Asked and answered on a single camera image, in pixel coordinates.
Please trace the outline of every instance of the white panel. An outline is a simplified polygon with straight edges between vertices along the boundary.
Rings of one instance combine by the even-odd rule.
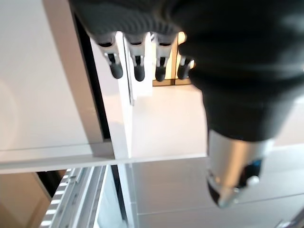
[[[141,228],[272,228],[304,206],[304,195],[238,205],[139,215]]]
[[[92,154],[103,139],[68,2],[1,1],[0,29],[1,164]]]
[[[131,156],[132,106],[130,105],[123,35],[116,34],[119,58],[123,67],[123,77],[115,79],[99,46],[91,40],[96,70],[104,100],[115,158]]]
[[[272,159],[280,156],[276,170]],[[239,202],[253,202],[303,194],[304,169],[280,171],[280,164],[288,160],[284,154],[272,154],[265,161],[260,183],[244,191]],[[134,186],[138,213],[186,210],[215,207],[207,187],[207,159],[187,159],[133,164]]]
[[[207,127],[201,91],[193,86],[154,87],[133,110],[132,157],[206,156]]]

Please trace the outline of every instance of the white cabinet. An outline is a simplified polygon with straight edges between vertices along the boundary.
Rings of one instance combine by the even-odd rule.
[[[0,173],[206,156],[201,92],[152,88],[149,34],[139,83],[117,33],[123,78],[116,80],[98,45],[88,38],[84,45],[67,1],[0,6]],[[304,148],[303,113],[298,100],[274,150]]]
[[[217,215],[216,209],[209,209],[213,204],[204,185],[207,126],[201,92],[191,85],[152,88],[149,35],[146,78],[139,83],[122,33],[117,33],[116,40],[123,78],[116,80],[98,45],[89,38],[82,40],[68,1],[3,0],[0,29],[1,174],[119,164],[127,217],[134,217],[132,226],[161,227],[158,221],[166,223],[169,218],[190,226],[191,219],[204,218],[201,213]],[[303,113],[304,103],[298,100],[266,161],[260,185],[240,199],[244,205],[288,196],[273,205],[295,202],[289,213],[300,208],[304,191],[296,180],[304,175]],[[159,165],[153,168],[156,176],[147,171],[152,163],[138,172],[134,170],[141,164],[124,165],[186,158],[202,162],[195,166],[194,161],[185,169],[176,168],[181,164]],[[195,197],[186,199],[185,194]],[[257,216],[260,207],[268,208],[263,203],[254,205],[252,213]],[[190,220],[182,221],[181,212],[169,213],[176,208],[196,208],[199,213],[187,212]],[[242,208],[239,205],[231,214],[241,213]],[[251,226],[242,221],[243,227]]]

